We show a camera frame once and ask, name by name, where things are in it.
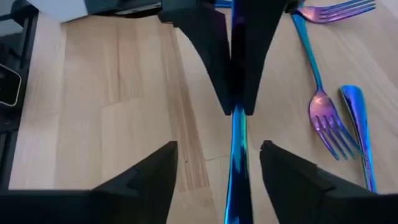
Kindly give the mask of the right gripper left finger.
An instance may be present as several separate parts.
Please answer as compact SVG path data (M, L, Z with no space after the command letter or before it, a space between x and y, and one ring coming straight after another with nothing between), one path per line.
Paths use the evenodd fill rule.
M0 224L166 224L178 144L170 141L91 190L0 192Z

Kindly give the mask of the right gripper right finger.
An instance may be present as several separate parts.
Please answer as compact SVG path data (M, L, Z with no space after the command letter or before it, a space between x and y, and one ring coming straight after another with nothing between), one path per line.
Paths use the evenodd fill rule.
M270 140L262 179L280 224L398 224L398 194L377 194L333 175Z

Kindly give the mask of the black rounded device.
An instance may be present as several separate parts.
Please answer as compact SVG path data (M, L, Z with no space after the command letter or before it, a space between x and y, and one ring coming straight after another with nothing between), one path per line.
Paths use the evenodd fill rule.
M0 63L0 104L15 106L21 89L21 76Z

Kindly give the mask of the iridescent rainbow table knife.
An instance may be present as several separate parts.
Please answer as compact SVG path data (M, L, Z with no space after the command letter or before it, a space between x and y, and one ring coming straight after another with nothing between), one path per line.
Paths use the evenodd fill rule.
M251 186L248 166L246 114L243 106L245 78L244 0L231 1L231 153L224 224L253 224Z

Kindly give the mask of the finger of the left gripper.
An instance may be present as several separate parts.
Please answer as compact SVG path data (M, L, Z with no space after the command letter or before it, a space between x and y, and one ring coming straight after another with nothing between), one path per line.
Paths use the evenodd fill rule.
M163 23L178 27L198 52L224 114L232 112L231 62L225 15L215 0L162 0Z
M286 0L233 0L234 102L254 113L264 62Z

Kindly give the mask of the iridescent rainbow fork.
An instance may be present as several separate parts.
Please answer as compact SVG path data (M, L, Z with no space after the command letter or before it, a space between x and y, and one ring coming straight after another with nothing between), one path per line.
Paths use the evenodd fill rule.
M305 20L296 14L292 14L291 18L307 54L316 84L314 96L308 106L308 114L314 130L336 160L339 160L340 156L344 159L349 157L355 159L354 149L358 151L359 156L363 157L364 154L359 144L343 125L333 101L323 89L322 78L308 38Z
M260 3L267 1L285 1L287 5L284 7L284 11L286 13L301 16L306 21L315 24L340 21L376 8L376 0L348 0L323 7L300 6L300 0L260 0Z

